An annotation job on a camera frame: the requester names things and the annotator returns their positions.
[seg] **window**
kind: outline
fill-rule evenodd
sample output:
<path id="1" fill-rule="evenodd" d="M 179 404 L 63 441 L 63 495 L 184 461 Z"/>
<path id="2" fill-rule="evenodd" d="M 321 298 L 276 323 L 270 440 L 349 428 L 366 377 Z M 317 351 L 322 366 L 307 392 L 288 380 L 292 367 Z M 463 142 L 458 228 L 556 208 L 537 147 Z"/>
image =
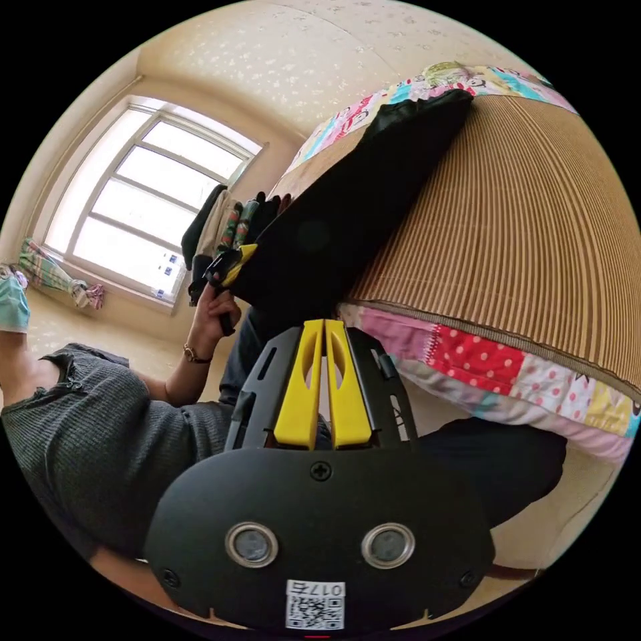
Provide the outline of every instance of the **window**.
<path id="1" fill-rule="evenodd" d="M 259 150 L 202 114 L 131 97 L 69 181 L 44 245 L 66 264 L 173 304 L 183 233 Z"/>

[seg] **wristwatch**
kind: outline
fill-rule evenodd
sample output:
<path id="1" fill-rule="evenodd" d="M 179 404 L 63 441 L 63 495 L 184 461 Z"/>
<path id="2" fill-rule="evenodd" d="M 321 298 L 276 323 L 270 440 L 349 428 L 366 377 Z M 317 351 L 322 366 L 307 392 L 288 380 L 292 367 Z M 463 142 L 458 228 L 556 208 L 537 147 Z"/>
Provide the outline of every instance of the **wristwatch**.
<path id="1" fill-rule="evenodd" d="M 186 343 L 185 343 L 185 346 L 183 347 L 183 351 L 185 353 L 185 358 L 187 359 L 188 363 L 201 363 L 201 364 L 205 365 L 207 363 L 211 363 L 212 360 L 213 360 L 213 358 L 211 358 L 211 359 L 199 359 L 196 356 L 196 352 L 194 351 L 194 348 L 193 347 L 189 347 L 189 345 L 187 345 Z"/>

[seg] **qr code label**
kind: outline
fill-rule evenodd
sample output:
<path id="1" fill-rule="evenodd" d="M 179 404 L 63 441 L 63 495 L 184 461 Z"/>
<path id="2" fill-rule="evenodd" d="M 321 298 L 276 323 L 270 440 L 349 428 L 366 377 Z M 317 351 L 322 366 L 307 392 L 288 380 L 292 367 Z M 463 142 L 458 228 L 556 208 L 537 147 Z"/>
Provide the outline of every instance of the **qr code label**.
<path id="1" fill-rule="evenodd" d="M 285 627 L 291 630 L 342 630 L 345 584 L 287 581 Z"/>

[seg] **wrist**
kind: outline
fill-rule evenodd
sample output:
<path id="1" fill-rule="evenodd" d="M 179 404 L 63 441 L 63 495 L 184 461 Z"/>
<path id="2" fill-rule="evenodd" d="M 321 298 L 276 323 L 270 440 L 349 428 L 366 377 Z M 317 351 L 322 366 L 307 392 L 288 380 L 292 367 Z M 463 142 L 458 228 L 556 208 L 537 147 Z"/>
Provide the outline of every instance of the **wrist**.
<path id="1" fill-rule="evenodd" d="M 187 336 L 187 345 L 194 350 L 197 358 L 209 360 L 214 356 L 218 341 L 203 337 L 201 332 L 192 329 Z"/>

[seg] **colorful cartoon blanket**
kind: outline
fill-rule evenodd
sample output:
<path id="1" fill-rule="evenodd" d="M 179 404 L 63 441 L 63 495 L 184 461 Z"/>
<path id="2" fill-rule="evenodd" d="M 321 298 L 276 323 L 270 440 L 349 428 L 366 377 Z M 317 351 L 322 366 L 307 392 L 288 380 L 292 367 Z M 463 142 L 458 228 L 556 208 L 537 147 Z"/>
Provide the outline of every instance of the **colorful cartoon blanket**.
<path id="1" fill-rule="evenodd" d="M 516 95 L 547 102 L 576 113 L 572 105 L 544 78 L 514 69 L 465 67 L 456 62 L 440 63 L 427 67 L 414 78 L 368 95 L 320 123 L 300 148 L 285 174 L 340 138 L 369 125 L 382 105 L 407 99 L 428 99 L 450 89 L 464 89 L 472 95 Z"/>

